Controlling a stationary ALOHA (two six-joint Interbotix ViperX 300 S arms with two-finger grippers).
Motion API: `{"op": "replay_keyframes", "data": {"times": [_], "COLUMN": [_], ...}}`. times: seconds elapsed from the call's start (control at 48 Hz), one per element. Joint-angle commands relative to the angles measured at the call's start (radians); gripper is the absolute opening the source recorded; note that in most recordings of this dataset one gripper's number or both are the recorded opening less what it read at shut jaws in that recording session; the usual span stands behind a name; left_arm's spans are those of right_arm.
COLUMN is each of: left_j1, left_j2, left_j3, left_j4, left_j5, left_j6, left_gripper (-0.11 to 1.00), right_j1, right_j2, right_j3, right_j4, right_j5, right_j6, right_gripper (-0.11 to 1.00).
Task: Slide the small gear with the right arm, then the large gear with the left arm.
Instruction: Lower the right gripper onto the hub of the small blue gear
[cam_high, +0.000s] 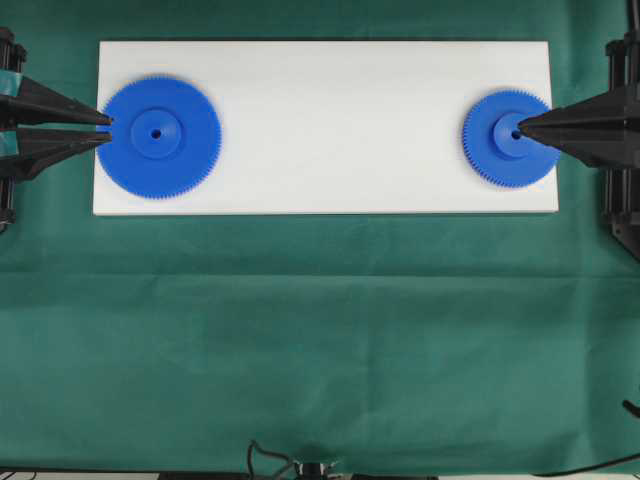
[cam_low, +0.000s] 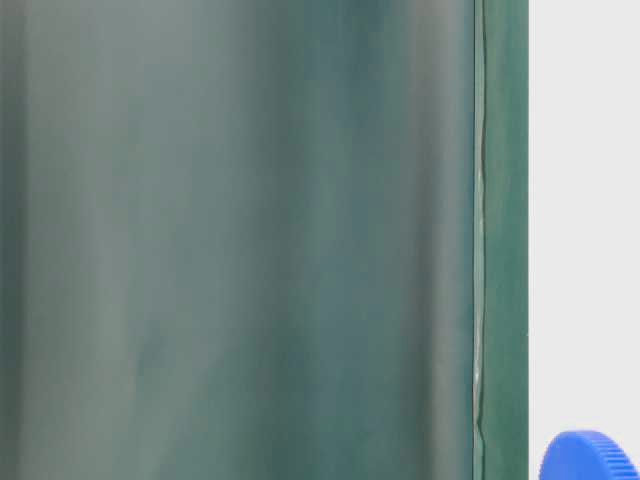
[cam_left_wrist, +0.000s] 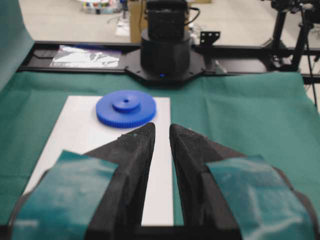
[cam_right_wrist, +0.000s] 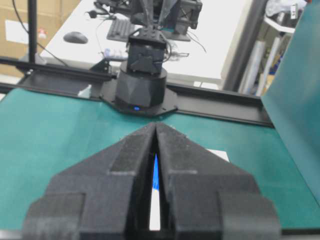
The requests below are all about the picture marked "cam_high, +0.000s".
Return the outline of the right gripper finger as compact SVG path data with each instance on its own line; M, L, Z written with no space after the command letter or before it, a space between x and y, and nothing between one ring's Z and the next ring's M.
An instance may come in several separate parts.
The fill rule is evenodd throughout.
M593 168L638 168L639 133L630 130L522 130Z
M518 124L531 128L635 127L639 125L639 84L633 83L587 100L555 108Z

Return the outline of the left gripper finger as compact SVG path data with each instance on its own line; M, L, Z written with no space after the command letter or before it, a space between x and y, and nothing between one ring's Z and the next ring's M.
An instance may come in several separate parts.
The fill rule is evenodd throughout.
M111 141L109 132L17 128L1 131L1 178L35 179L45 169Z
M112 119L24 75L1 76L1 120L14 125L45 123L110 125Z

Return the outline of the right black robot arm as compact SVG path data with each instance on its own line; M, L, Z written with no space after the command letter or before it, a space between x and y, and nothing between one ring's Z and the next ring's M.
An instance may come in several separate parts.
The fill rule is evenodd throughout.
M529 139L605 172L611 234L639 257L639 3L627 3L629 30L606 45L607 92L518 124Z

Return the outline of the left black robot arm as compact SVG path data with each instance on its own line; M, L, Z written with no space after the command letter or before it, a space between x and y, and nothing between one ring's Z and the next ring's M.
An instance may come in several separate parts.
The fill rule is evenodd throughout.
M25 76L27 50L1 29L1 230L16 221L14 191L68 158L112 140L108 132L44 129L44 124L109 126L112 119Z

